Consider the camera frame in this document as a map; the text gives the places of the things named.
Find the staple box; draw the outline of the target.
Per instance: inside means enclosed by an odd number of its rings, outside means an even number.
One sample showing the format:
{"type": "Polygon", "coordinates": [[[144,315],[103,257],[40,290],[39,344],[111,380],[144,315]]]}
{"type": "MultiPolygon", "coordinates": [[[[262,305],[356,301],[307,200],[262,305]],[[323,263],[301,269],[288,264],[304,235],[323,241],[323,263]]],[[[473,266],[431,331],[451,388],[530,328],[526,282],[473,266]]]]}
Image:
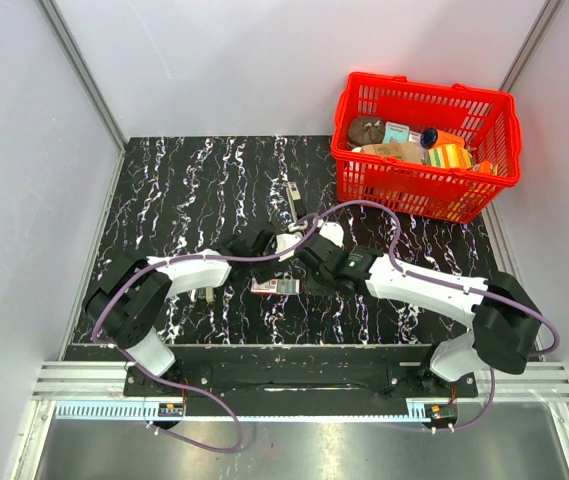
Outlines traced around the staple box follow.
{"type": "Polygon", "coordinates": [[[263,283],[253,280],[250,292],[260,295],[298,295],[300,293],[300,281],[297,279],[271,279],[263,283]]]}

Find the grey staple magazine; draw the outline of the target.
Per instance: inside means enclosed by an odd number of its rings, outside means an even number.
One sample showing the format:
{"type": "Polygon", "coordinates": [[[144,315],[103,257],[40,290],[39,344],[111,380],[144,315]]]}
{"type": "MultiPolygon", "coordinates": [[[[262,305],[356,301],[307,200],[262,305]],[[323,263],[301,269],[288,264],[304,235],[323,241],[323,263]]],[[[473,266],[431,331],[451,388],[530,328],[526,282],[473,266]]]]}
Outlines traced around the grey staple magazine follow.
{"type": "Polygon", "coordinates": [[[288,225],[288,230],[290,232],[305,230],[307,228],[307,221],[305,220],[307,215],[306,206],[295,182],[288,182],[286,184],[286,195],[292,217],[292,222],[288,225]]]}

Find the white stapler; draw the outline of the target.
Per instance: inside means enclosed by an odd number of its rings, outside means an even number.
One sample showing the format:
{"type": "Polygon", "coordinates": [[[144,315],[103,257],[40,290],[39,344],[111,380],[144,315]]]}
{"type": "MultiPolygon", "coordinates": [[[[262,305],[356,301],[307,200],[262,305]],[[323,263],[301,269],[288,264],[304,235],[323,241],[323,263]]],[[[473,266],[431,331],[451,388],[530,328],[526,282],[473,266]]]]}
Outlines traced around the white stapler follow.
{"type": "Polygon", "coordinates": [[[205,302],[211,304],[215,301],[215,291],[213,287],[197,288],[191,291],[192,302],[205,302]]]}

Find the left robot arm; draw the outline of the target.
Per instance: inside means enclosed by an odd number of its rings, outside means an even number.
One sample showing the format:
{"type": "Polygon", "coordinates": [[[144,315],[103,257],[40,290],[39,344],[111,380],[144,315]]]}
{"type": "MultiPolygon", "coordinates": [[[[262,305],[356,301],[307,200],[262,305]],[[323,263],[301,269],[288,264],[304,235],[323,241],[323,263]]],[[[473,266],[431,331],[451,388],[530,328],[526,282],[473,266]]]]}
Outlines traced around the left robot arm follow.
{"type": "Polygon", "coordinates": [[[218,288],[249,277],[255,263],[272,251],[270,227],[244,227],[212,249],[178,257],[116,258],[82,304],[94,321],[91,338],[110,342],[145,370],[146,384],[159,395],[181,381],[173,352],[159,338],[155,322],[167,299],[192,290],[218,288]]]}

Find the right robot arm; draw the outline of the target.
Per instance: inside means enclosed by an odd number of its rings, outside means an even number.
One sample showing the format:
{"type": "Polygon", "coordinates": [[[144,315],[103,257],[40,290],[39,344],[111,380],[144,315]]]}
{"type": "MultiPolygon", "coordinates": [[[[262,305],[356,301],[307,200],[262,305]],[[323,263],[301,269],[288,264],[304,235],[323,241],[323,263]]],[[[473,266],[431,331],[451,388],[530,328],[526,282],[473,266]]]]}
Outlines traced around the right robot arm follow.
{"type": "Polygon", "coordinates": [[[368,247],[347,250],[320,234],[312,235],[296,257],[324,286],[418,306],[466,328],[427,356],[418,380],[429,395],[440,396],[463,376],[485,368],[519,375],[533,355],[539,311],[509,274],[490,280],[435,272],[368,247]]]}

